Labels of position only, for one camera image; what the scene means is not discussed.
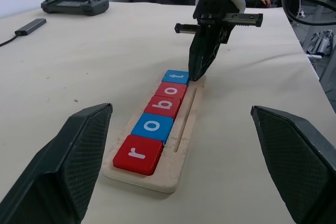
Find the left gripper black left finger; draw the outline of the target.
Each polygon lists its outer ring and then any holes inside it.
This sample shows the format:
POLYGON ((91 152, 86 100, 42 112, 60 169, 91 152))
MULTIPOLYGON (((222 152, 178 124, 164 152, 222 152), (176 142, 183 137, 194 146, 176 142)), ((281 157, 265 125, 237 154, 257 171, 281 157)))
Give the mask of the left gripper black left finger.
POLYGON ((0 224, 81 224, 101 169, 112 104, 85 108, 36 153, 0 202, 0 224))

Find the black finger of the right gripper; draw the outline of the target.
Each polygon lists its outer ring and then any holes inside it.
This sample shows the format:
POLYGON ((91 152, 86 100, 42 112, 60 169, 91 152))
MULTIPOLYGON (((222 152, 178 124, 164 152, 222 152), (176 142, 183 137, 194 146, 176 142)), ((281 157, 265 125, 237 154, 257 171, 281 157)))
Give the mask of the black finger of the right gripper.
POLYGON ((204 74, 203 68, 210 56, 209 32, 208 26, 199 26, 192 40, 188 60, 188 72, 191 81, 197 81, 204 74))
POLYGON ((227 37, 227 28, 223 26, 209 26, 205 30, 204 53, 201 64, 203 76, 217 56, 220 45, 227 37))

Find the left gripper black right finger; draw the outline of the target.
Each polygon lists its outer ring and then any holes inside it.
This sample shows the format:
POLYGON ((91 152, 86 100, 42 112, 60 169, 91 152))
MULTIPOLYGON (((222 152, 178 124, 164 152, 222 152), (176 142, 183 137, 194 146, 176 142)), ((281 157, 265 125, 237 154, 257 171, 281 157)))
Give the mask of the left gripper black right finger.
POLYGON ((336 224, 336 148, 306 119, 251 109, 272 181, 296 224, 336 224))

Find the blue letter tile t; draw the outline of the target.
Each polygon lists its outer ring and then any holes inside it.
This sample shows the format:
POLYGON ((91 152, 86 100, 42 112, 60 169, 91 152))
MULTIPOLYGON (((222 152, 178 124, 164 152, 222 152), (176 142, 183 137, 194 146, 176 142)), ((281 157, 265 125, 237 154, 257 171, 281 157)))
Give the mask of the blue letter tile t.
POLYGON ((171 82, 185 85, 188 85, 189 80, 188 72, 179 70, 168 70, 162 78, 162 82, 171 82))

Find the red letter tile o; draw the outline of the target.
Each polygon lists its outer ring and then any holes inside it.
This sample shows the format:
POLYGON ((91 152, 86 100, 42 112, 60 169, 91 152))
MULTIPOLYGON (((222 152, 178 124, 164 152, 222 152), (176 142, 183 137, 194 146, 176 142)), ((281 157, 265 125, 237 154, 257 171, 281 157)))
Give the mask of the red letter tile o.
POLYGON ((156 96, 183 100, 187 90, 187 85, 172 82, 161 82, 156 90, 156 96))

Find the red letter tile b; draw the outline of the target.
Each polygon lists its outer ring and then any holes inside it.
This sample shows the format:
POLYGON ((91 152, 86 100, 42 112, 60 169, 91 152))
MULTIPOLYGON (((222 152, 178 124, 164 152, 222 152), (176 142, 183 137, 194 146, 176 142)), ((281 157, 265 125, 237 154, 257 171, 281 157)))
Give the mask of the red letter tile b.
POLYGON ((144 109, 144 113, 166 116, 175 120, 180 105, 179 99, 154 95, 144 109))

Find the red letter tile r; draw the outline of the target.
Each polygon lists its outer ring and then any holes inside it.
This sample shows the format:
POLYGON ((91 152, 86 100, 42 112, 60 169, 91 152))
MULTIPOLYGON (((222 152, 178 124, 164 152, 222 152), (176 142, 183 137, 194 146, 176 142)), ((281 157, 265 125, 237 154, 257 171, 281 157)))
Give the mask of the red letter tile r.
POLYGON ((115 168, 137 174, 153 175, 163 151, 159 140, 129 135, 112 160, 115 168))

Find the blue letter tile o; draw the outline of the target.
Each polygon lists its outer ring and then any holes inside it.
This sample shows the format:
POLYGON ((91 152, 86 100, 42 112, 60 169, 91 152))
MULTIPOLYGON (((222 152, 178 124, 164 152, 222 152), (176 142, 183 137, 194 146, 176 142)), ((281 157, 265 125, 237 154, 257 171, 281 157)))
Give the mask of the blue letter tile o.
POLYGON ((165 145, 173 122, 171 117, 143 113, 131 131, 131 134, 158 140, 165 145))

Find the wooden letter tray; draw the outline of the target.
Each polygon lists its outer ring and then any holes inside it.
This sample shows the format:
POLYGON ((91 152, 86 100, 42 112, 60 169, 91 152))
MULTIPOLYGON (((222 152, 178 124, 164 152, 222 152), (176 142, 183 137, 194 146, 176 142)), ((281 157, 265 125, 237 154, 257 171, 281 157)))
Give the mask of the wooden letter tray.
POLYGON ((156 90, 162 82, 163 77, 164 75, 160 76, 159 80, 155 81, 152 91, 144 100, 140 108, 130 118, 121 135, 113 144, 109 154, 102 162, 102 172, 107 177, 120 180, 122 182, 163 193, 173 193, 176 191, 180 180, 182 167, 192 135, 193 125, 202 100, 203 87, 206 80, 205 76, 202 76, 196 82, 189 81, 186 94, 183 100, 180 100, 181 105, 179 111, 175 120, 173 120, 173 126, 166 144, 163 144, 163 151, 153 175, 145 176, 137 174, 124 169, 115 168, 112 164, 114 156, 126 137, 131 135, 131 131, 140 116, 144 113, 144 109, 154 96, 156 90))

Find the crumpled grey plastic bag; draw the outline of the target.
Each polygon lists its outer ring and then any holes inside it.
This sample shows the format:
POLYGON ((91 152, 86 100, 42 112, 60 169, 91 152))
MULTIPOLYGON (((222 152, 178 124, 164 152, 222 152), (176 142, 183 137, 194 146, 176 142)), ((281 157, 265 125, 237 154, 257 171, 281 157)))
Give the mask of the crumpled grey plastic bag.
POLYGON ((307 53, 322 57, 330 56, 333 51, 335 38, 335 33, 332 30, 324 30, 314 33, 309 42, 307 53))

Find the dark grey handheld controller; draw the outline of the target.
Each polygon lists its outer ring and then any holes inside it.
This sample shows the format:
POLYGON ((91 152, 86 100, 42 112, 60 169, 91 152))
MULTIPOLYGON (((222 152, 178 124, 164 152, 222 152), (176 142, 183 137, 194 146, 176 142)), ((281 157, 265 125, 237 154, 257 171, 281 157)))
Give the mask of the dark grey handheld controller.
POLYGON ((48 14, 96 16, 108 10, 109 0, 44 0, 40 6, 48 14))

